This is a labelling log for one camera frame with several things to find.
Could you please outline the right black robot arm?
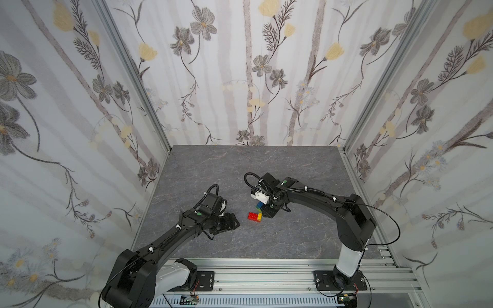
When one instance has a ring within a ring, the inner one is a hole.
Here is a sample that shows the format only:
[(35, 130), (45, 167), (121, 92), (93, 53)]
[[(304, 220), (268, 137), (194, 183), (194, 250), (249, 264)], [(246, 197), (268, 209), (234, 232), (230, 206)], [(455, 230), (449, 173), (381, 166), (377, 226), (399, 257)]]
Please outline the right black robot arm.
[(278, 180), (269, 173), (258, 179), (258, 183), (250, 188), (250, 193), (254, 200), (261, 203), (260, 211), (266, 218), (273, 218), (293, 203), (333, 219), (342, 244), (338, 262), (333, 268), (333, 281), (338, 290), (354, 284), (353, 277), (376, 229), (373, 215), (358, 195), (332, 195), (291, 177)]

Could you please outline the red lego brick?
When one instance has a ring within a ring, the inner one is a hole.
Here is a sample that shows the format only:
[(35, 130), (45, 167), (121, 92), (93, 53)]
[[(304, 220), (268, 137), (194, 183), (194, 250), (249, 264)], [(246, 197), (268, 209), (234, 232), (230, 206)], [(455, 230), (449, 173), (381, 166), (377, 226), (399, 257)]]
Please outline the red lego brick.
[(251, 220), (251, 221), (254, 221), (254, 222), (258, 222), (257, 221), (257, 216), (258, 216), (259, 213), (249, 213), (248, 215), (248, 220)]

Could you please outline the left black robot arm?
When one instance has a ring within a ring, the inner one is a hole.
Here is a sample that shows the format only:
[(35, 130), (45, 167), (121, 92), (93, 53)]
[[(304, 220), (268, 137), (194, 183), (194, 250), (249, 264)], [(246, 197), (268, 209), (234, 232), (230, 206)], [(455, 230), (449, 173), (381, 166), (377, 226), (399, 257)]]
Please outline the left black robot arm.
[(134, 252), (124, 250), (118, 255), (98, 301), (112, 307), (150, 307), (158, 272), (175, 251), (200, 234), (212, 240), (215, 235), (240, 226), (236, 216), (225, 211), (226, 206), (226, 199), (207, 192), (157, 240)]

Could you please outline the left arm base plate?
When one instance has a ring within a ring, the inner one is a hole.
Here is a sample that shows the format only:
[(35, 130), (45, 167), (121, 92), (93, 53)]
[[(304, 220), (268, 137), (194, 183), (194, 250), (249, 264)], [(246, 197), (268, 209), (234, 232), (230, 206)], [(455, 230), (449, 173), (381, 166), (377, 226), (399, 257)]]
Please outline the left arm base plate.
[(196, 271), (191, 272), (185, 283), (185, 291), (213, 291), (215, 283), (214, 271)]

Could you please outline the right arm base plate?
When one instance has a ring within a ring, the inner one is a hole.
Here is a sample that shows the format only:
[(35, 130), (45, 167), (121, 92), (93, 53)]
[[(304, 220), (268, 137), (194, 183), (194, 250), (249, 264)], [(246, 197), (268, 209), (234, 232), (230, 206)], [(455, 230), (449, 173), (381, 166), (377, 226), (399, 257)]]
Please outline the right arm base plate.
[(354, 276), (347, 278), (334, 271), (314, 271), (313, 278), (318, 291), (367, 291), (368, 286), (362, 272), (357, 271)]

